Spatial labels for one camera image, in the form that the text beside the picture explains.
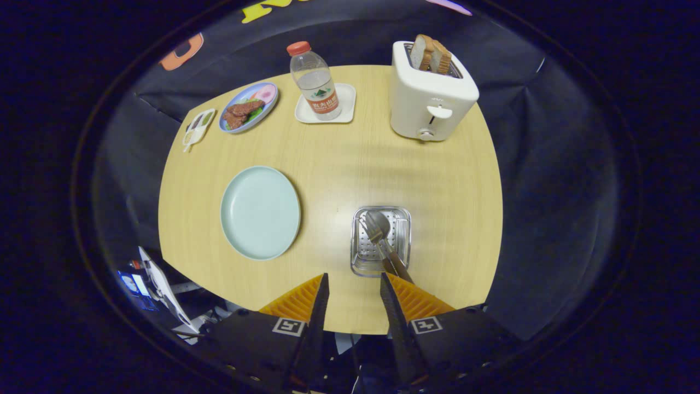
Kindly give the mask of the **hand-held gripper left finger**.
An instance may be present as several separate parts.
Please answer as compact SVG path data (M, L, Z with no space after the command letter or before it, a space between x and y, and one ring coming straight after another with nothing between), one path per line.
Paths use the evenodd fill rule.
M205 337L205 354L233 376L272 392L306 392L322 368L327 274L260 311L238 309Z

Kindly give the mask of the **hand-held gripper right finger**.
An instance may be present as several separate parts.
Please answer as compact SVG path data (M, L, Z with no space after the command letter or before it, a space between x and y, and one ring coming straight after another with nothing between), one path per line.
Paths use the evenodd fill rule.
M397 275L382 274L380 295L404 391L472 389L494 377L520 346L482 307L452 310Z

